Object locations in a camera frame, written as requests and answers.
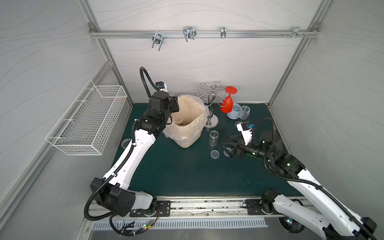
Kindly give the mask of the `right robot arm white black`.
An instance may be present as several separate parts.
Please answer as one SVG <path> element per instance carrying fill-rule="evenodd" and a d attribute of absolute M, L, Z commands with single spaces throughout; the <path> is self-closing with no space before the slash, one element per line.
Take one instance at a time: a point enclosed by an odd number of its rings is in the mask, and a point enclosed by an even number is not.
<path fill-rule="evenodd" d="M 240 122 L 239 135 L 231 136 L 232 142 L 223 143 L 230 156 L 250 156 L 262 161 L 265 169 L 299 191 L 317 209 L 316 212 L 290 200 L 285 195 L 267 191 L 260 201 L 266 215 L 284 215 L 283 227 L 291 230 L 298 223 L 316 233 L 323 240 L 374 240 L 377 224 L 369 217 L 361 217 L 341 203 L 293 155 L 283 150 L 283 141 L 277 135 L 277 125 L 272 118 L 262 118 L 255 124 Z"/>

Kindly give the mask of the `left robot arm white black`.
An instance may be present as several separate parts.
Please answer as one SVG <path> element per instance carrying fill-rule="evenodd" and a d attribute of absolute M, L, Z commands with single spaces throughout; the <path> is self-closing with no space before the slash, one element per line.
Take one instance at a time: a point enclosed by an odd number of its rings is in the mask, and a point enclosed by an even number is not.
<path fill-rule="evenodd" d="M 124 217 L 134 211 L 152 215 L 156 211 L 154 195 L 130 191 L 129 186 L 146 152 L 173 122 L 171 115 L 179 112 L 180 107 L 178 98 L 170 96 L 166 84 L 154 83 L 144 67 L 140 67 L 140 77 L 149 98 L 148 108 L 133 123 L 131 141 L 118 161 L 103 178 L 94 178 L 91 182 L 93 193 L 84 207 L 84 217 L 89 221 L 116 215 Z"/>

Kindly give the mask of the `clear plastic jar lid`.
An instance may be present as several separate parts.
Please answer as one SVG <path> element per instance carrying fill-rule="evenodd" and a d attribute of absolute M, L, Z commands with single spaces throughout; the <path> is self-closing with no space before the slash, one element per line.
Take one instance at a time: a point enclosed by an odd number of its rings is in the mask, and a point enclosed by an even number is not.
<path fill-rule="evenodd" d="M 212 150 L 210 156 L 212 159 L 218 159 L 220 157 L 220 153 L 217 150 Z"/>

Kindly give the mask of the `jar with dried flowers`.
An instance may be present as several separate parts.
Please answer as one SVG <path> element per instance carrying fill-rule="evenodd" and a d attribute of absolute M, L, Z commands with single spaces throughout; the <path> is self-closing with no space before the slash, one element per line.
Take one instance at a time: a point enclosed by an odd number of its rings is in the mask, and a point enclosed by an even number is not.
<path fill-rule="evenodd" d="M 215 130 L 210 131 L 209 146 L 216 147 L 218 144 L 219 133 Z"/>

